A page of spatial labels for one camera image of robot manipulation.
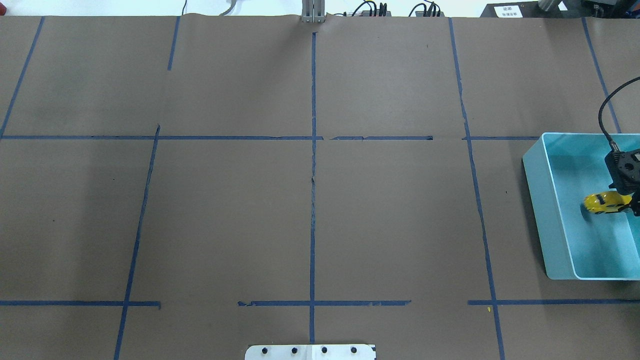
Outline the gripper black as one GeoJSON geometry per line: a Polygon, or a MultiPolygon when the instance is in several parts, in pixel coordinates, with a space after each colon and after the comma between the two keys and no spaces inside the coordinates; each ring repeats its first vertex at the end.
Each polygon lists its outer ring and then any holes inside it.
{"type": "Polygon", "coordinates": [[[629,211],[635,217],[640,216],[640,187],[637,186],[634,189],[633,194],[631,194],[631,200],[629,201],[629,203],[624,205],[624,207],[622,207],[622,211],[629,211]]]}

